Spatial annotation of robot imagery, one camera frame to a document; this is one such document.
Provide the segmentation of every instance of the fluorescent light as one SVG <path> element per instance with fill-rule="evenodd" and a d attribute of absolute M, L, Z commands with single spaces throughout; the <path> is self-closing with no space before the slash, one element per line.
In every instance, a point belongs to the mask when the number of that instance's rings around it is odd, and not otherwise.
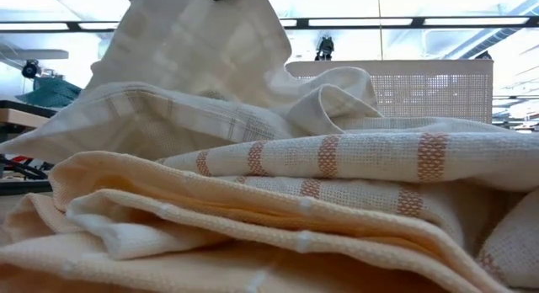
<path fill-rule="evenodd" d="M 426 19 L 424 25 L 523 24 L 529 18 Z"/>
<path fill-rule="evenodd" d="M 297 25 L 297 20 L 295 19 L 280 19 L 280 24 L 283 25 L 283 27 L 294 27 Z"/>
<path fill-rule="evenodd" d="M 82 29 L 116 29 L 117 23 L 82 23 L 79 24 Z"/>
<path fill-rule="evenodd" d="M 492 101 L 492 105 L 494 107 L 498 107 L 498 106 L 501 106 L 501 105 L 518 103 L 519 101 L 520 100 L 518 100 L 518 99 L 494 99 Z"/>
<path fill-rule="evenodd" d="M 311 26 L 410 25 L 412 19 L 311 19 Z"/>
<path fill-rule="evenodd" d="M 0 24 L 0 31 L 2 30 L 69 30 L 66 24 L 62 23 L 16 23 L 16 24 Z"/>

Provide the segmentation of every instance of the rust stripe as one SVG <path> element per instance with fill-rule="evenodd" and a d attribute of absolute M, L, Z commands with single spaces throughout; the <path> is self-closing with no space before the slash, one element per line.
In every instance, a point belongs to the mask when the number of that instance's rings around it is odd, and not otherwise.
<path fill-rule="evenodd" d="M 447 134 L 424 133 L 419 139 L 418 179 L 420 182 L 439 182 L 444 177 Z"/>
<path fill-rule="evenodd" d="M 199 170 L 199 173 L 204 176 L 211 176 L 210 169 L 206 159 L 208 158 L 208 151 L 201 151 L 196 157 L 196 168 Z"/>
<path fill-rule="evenodd" d="M 485 271 L 487 271 L 497 280 L 505 283 L 504 272 L 498 266 L 498 264 L 496 264 L 496 260 L 494 260 L 494 256 L 492 256 L 491 253 L 483 249 L 481 252 L 479 252 L 476 260 Z"/>
<path fill-rule="evenodd" d="M 418 187 L 404 184 L 398 194 L 397 213 L 403 216 L 418 218 L 423 211 L 423 197 Z"/>
<path fill-rule="evenodd" d="M 318 168 L 323 178 L 335 178 L 337 176 L 337 147 L 340 136 L 326 136 L 318 148 Z"/>
<path fill-rule="evenodd" d="M 315 199 L 320 197 L 320 187 L 322 182 L 316 179 L 304 179 L 300 188 L 301 196 L 311 196 Z"/>
<path fill-rule="evenodd" d="M 267 141 L 257 141 L 249 149 L 247 164 L 252 175 L 268 176 L 268 173 L 262 168 L 262 150 Z"/>
<path fill-rule="evenodd" d="M 234 183 L 245 184 L 246 182 L 247 178 L 245 176 L 238 176 L 234 179 Z"/>

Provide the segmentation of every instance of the textile stack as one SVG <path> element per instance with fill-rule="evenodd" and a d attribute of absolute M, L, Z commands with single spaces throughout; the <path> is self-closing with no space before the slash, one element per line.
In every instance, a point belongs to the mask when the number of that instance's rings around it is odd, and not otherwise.
<path fill-rule="evenodd" d="M 267 0 L 133 0 L 80 97 L 0 145 L 56 163 L 0 289 L 539 289 L 536 136 L 384 117 L 367 72 L 290 54 Z"/>

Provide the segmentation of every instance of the table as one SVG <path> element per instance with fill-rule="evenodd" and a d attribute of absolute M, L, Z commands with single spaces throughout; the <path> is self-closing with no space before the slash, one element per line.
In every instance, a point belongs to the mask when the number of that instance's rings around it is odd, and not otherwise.
<path fill-rule="evenodd" d="M 0 100 L 0 142 L 10 134 L 20 134 L 42 126 L 56 113 L 55 110 Z M 0 163 L 0 196 L 51 191 L 48 180 L 3 180 L 3 164 Z"/>

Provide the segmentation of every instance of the green fabric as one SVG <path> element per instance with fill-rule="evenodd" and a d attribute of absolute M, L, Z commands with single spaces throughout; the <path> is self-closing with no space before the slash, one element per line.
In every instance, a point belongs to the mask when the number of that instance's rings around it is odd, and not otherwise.
<path fill-rule="evenodd" d="M 27 104 L 63 108 L 75 100 L 81 88 L 56 77 L 34 78 L 34 91 L 15 96 Z"/>

